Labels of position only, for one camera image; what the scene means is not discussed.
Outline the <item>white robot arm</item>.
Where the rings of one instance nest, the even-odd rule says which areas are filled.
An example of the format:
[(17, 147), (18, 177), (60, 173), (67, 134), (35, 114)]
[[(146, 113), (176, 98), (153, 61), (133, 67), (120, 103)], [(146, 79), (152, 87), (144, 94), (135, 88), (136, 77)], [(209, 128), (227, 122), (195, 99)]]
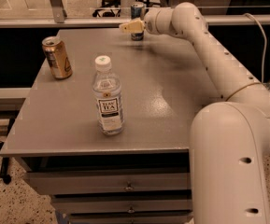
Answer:
[(189, 41), (220, 95), (191, 126), (194, 224), (270, 224), (263, 168), (270, 153), (270, 91), (208, 31), (191, 3), (153, 8), (120, 28)]

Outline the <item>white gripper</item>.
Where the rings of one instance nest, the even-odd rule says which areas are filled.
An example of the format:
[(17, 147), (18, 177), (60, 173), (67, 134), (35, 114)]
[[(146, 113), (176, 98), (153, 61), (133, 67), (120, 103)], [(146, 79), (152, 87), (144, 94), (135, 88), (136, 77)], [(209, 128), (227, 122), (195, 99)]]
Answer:
[(145, 29), (152, 35), (171, 35), (174, 32), (172, 26), (171, 8), (150, 8), (144, 16), (144, 22), (139, 18), (120, 24), (119, 29), (126, 34), (139, 34)]

